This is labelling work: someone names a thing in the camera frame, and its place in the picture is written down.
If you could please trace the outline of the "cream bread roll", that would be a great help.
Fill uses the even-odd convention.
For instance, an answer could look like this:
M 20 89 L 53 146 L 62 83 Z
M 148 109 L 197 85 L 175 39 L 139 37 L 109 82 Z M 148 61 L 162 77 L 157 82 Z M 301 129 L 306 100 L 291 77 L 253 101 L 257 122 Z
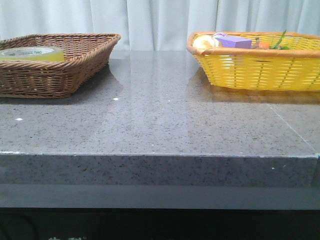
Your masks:
M 214 49 L 220 47 L 220 42 L 211 35 L 197 35 L 192 42 L 197 49 Z

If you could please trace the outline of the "orange toy carrot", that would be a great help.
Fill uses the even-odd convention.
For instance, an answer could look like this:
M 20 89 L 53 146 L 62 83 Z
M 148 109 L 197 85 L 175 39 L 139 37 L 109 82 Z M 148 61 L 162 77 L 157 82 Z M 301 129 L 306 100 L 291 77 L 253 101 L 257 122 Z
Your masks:
M 261 41 L 259 37 L 255 38 L 255 43 L 251 46 L 252 49 L 270 49 L 270 47 L 270 43 Z

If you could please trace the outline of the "purple block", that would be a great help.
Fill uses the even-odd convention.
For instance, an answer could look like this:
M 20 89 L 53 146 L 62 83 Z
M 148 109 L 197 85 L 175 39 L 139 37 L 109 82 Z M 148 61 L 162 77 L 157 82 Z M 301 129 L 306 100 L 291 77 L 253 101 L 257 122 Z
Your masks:
M 221 45 L 225 48 L 241 48 L 250 49 L 252 46 L 252 40 L 248 38 L 243 38 L 239 36 L 225 35 L 219 36 L 217 39 L 220 41 Z

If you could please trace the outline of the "white curtain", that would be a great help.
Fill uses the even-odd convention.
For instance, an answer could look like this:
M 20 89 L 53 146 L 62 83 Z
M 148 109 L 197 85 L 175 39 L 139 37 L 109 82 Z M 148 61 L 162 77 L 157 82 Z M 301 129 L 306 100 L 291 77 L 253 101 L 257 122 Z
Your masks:
M 117 33 L 117 50 L 183 51 L 198 32 L 320 33 L 317 0 L 3 0 L 0 37 Z

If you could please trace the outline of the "yellow woven basket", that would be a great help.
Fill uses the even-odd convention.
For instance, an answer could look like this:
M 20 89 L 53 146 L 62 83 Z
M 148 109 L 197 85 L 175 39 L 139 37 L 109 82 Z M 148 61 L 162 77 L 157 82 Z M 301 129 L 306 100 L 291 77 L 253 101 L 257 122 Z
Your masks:
M 196 38 L 212 31 L 193 32 L 187 50 L 199 62 L 211 85 L 230 89 L 271 91 L 319 91 L 320 37 L 297 32 L 226 32 L 266 42 L 270 49 L 193 46 Z

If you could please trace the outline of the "yellow tape roll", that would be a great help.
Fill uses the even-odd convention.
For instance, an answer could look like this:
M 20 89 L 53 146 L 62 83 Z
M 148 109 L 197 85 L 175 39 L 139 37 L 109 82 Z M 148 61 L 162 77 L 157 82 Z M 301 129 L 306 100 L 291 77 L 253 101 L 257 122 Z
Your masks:
M 45 61 L 58 62 L 64 61 L 64 50 L 52 46 L 29 46 L 16 47 L 0 51 L 0 60 L 28 60 L 28 61 Z

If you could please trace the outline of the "brown wicker basket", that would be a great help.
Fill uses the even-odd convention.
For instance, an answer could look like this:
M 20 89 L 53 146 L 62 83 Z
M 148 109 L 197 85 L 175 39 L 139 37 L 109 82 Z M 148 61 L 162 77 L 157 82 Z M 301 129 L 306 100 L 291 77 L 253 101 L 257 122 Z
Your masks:
M 118 33 L 30 34 L 1 40 L 1 50 L 19 47 L 58 47 L 63 61 L 2 60 L 2 98 L 61 99 L 71 96 L 104 68 L 121 39 Z

